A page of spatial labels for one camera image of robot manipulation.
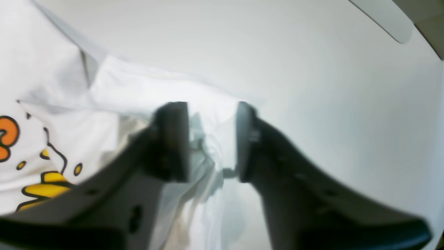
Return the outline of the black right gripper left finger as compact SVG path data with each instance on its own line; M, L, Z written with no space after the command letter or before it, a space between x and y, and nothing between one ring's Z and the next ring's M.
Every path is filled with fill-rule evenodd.
M164 188L190 179L186 102L170 102L100 172L49 201L1 218L14 250L146 250Z

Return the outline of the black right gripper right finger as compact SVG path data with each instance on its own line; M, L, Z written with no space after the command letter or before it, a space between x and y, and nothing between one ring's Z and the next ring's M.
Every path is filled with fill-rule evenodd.
M366 197L309 161L247 102L236 112L242 183L261 197L274 250L420 250L426 221Z

